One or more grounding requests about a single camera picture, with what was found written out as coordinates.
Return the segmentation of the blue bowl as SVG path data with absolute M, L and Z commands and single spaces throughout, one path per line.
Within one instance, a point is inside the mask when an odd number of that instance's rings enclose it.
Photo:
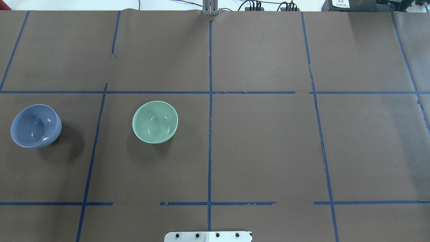
M 60 116 L 45 104 L 23 109 L 14 118 L 10 128 L 14 143 L 24 148 L 47 147 L 59 138 L 61 131 Z

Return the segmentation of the green bowl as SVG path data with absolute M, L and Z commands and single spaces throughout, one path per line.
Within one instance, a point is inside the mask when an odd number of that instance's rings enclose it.
M 154 100 L 136 110 L 132 118 L 132 129 L 141 141 L 162 144 L 175 135 L 178 121 L 178 113 L 172 105 Z

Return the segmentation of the brown paper table cover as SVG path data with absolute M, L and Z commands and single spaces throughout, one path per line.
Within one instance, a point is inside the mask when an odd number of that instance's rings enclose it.
M 428 13 L 2 11 L 1 241 L 428 242 L 427 64 Z M 35 104 L 62 131 L 20 147 Z

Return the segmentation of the black connector block left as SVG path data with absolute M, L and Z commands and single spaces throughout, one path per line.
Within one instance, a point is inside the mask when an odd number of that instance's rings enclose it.
M 264 11 L 264 8 L 262 7 L 262 2 L 261 1 L 256 1 L 256 0 L 247 0 L 244 1 L 244 3 L 241 5 L 242 6 L 245 5 L 245 3 L 249 3 L 248 7 L 243 7 L 243 9 L 247 12 L 260 12 L 260 11 Z

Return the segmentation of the black connector block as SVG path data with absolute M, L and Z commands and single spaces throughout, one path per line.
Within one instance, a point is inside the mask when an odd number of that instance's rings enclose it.
M 281 11 L 281 12 L 299 12 L 300 9 L 295 4 L 295 2 L 293 0 L 291 0 L 289 2 L 284 1 L 284 2 L 280 3 L 278 5 L 277 11 Z
M 247 0 L 244 1 L 244 3 L 241 5 L 242 6 L 245 5 L 245 3 L 249 3 L 248 7 L 243 7 L 243 9 L 247 12 L 260 12 L 260 11 L 264 11 L 264 8 L 262 7 L 262 2 L 261 1 L 256 1 L 256 0 Z

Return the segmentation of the metal plate with bolts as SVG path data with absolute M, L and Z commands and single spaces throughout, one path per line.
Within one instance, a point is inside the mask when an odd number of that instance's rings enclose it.
M 168 232 L 165 242 L 252 242 L 249 231 Z

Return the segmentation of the black connector block right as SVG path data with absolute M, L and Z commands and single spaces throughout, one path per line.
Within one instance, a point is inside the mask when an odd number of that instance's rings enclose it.
M 280 3 L 278 5 L 277 11 L 281 11 L 281 12 L 299 12 L 300 9 L 295 4 L 295 2 L 293 0 L 291 0 L 289 2 L 284 1 L 284 2 Z

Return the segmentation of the black box with label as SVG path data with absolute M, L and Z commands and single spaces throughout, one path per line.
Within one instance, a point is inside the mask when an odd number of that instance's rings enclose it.
M 379 0 L 326 0 L 322 12 L 390 12 L 387 4 Z

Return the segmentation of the grey metal bracket post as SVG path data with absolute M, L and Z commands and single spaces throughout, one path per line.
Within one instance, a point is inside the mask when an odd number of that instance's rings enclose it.
M 202 14 L 203 15 L 218 15 L 219 7 L 218 0 L 203 0 Z

